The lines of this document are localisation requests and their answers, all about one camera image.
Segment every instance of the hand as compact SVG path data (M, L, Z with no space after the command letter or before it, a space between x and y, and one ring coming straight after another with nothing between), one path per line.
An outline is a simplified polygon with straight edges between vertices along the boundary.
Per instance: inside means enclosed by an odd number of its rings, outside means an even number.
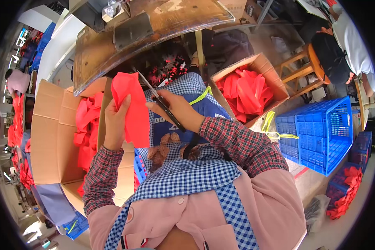
M170 104L169 109L171 113L186 129L199 133L201 124L205 119L204 116L197 113L185 100L185 98L183 98L183 96L177 96L168 90L159 90L157 93ZM175 125L175 123L168 117L165 111L158 104L150 102L146 103L146 107Z
M114 99L108 104L105 114L105 139L103 146L118 151L125 140L125 115L131 104L131 95L127 95L117 111Z

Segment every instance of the wooden stool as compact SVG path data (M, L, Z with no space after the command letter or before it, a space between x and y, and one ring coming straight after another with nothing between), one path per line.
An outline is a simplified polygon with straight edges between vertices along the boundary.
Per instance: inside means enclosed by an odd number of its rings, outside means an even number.
M292 67L290 67L290 63L293 63L303 57L308 57L310 63L299 68L298 70L294 70ZM290 74L282 78L282 68L286 67L287 69L290 70ZM295 54L291 58L287 59L283 63L275 66L276 72L279 74L279 77L281 77L282 82L285 84L285 87L293 92L293 95L290 96L290 99L296 98L298 96L301 96L302 94L308 93L311 90L321 86L322 84L329 84L331 81L327 76L325 76L325 81L324 81L324 75L325 72L320 66L320 61L315 54L314 48L312 44L306 44L303 48L303 51L301 51L298 54ZM304 88L299 89L299 78L304 77L310 73L314 72L315 75L318 77L318 80L315 82L307 85ZM289 81L294 81L295 82L295 87L292 88L290 87L287 82Z

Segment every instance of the black scissors handle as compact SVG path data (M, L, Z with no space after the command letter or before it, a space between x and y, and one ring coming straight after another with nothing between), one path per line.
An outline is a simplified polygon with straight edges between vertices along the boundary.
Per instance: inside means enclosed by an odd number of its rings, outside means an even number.
M153 100L165 111L165 113L168 115L168 117L175 123L175 125L183 132L186 132L185 127L182 126L178 122L178 120L174 117L174 115L171 113L169 106L166 104L165 100L160 96L159 98L154 97Z

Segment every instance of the scissors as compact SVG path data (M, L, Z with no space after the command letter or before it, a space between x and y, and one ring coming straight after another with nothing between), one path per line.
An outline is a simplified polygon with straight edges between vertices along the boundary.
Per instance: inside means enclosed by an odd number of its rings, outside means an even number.
M165 111L165 113L168 115L168 117L175 123L175 125L183 132L185 133L186 132L186 129L185 127L182 126L182 124L180 124L178 122L178 120L175 118L175 116L171 113L169 107L169 103L162 97L162 96L159 96L159 94L157 93L157 91L155 91L155 89L153 89L153 87L150 85L150 83L146 80L146 78L142 75L142 73L140 73L140 71L138 71L135 67L133 67L133 70L137 73L139 73L140 77L143 79L144 83L146 84L147 87L149 87L149 89L151 90L151 92L153 93L153 95L155 96L153 98L153 100Z

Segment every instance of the wooden table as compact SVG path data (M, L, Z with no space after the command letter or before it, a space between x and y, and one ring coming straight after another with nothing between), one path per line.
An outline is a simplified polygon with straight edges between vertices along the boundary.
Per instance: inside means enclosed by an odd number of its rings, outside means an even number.
M367 126L369 109L375 107L375 98L374 96L367 96L362 80L359 77L354 77L354 83L360 108L361 131L364 131Z
M115 25L108 25L101 33L85 27L76 41L75 96L98 77L156 44L185 33L235 21L234 16L216 0L131 1L130 11L132 17L142 12L149 14L153 35L117 51L113 44Z

